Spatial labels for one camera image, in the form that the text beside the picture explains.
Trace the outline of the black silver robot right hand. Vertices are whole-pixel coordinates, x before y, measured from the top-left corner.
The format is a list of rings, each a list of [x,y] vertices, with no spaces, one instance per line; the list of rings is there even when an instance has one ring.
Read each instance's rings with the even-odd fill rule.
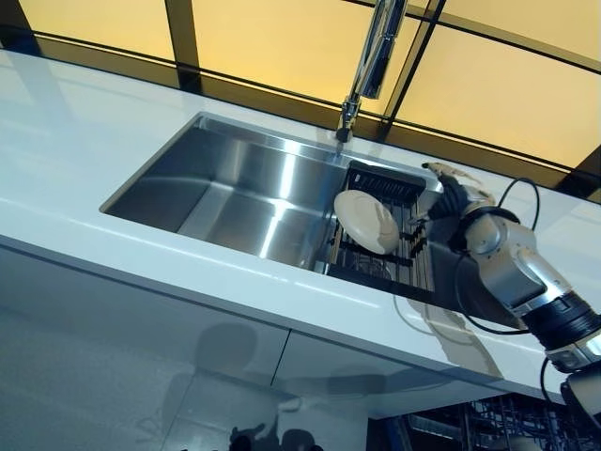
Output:
[[[411,226],[424,225],[446,217],[463,217],[480,207],[494,206],[496,199],[483,183],[469,173],[447,163],[427,162],[422,168],[434,173],[442,185],[442,193],[426,211],[409,220]]]

